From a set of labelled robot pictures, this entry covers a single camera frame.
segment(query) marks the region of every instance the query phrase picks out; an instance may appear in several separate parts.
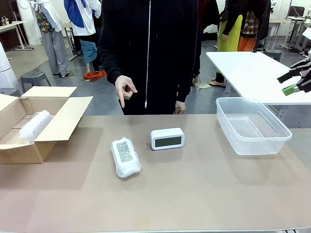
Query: yellow apron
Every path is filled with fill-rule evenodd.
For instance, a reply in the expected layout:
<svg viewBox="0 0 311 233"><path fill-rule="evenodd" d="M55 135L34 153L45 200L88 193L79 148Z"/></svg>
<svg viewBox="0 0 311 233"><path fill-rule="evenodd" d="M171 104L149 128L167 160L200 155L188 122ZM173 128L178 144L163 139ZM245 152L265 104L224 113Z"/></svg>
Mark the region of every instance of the yellow apron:
<svg viewBox="0 0 311 233"><path fill-rule="evenodd" d="M243 16L241 15L238 17L233 28L231 29L226 42L223 41L223 31L227 21L221 23L219 31L218 52L236 52L238 50L242 20Z"/></svg>

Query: box flap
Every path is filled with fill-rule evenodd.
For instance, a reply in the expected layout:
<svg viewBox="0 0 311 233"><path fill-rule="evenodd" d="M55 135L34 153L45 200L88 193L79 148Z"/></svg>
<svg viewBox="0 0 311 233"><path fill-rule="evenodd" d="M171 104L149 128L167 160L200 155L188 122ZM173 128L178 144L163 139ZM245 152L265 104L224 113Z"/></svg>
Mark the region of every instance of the box flap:
<svg viewBox="0 0 311 233"><path fill-rule="evenodd" d="M69 140L92 98L69 98L35 142Z"/></svg>
<svg viewBox="0 0 311 233"><path fill-rule="evenodd" d="M21 97L69 97L75 86L33 86Z"/></svg>
<svg viewBox="0 0 311 233"><path fill-rule="evenodd" d="M0 112L17 99L18 97L0 94Z"/></svg>
<svg viewBox="0 0 311 233"><path fill-rule="evenodd" d="M9 150L9 149L14 149L14 148L19 148L19 147L27 147L29 146L28 144L2 144L0 145L0 150Z"/></svg>

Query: white alarm clock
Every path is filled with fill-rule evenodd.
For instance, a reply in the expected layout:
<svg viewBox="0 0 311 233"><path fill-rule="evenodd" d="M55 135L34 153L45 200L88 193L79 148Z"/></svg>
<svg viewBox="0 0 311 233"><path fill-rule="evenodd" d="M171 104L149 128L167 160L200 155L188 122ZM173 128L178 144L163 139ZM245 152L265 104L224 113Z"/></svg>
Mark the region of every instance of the white alarm clock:
<svg viewBox="0 0 311 233"><path fill-rule="evenodd" d="M178 148L185 144L185 135L181 128L153 130L150 136L153 150Z"/></svg>

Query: metal stool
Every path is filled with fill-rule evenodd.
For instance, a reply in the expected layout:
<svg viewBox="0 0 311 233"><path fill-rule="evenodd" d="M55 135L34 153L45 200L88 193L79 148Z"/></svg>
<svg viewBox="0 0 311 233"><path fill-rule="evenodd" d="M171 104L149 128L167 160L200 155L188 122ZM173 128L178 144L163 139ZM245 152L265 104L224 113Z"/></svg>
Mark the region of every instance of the metal stool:
<svg viewBox="0 0 311 233"><path fill-rule="evenodd" d="M266 54L268 57L277 60L278 62L280 62L281 60L282 52L280 50L265 50L263 53Z"/></svg>
<svg viewBox="0 0 311 233"><path fill-rule="evenodd" d="M20 97L20 92L16 88L0 88L0 94Z"/></svg>
<svg viewBox="0 0 311 233"><path fill-rule="evenodd" d="M26 74L23 74L20 77L20 82L23 88L23 92L25 92L25 83L30 83L32 86L41 86L40 83L42 80L46 80L49 86L51 86L48 80L48 77L43 72L34 71L34 72L28 72Z"/></svg>

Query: open cardboard box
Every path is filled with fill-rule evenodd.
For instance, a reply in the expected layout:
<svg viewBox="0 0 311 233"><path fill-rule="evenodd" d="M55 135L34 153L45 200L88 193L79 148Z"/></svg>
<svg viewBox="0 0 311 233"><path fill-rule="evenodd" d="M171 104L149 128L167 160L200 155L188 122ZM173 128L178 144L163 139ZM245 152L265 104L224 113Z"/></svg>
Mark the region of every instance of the open cardboard box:
<svg viewBox="0 0 311 233"><path fill-rule="evenodd" d="M44 163L57 141L69 140L93 97L69 96L76 87L34 86L20 98L0 94L0 163ZM19 130L43 110L51 122L32 145Z"/></svg>

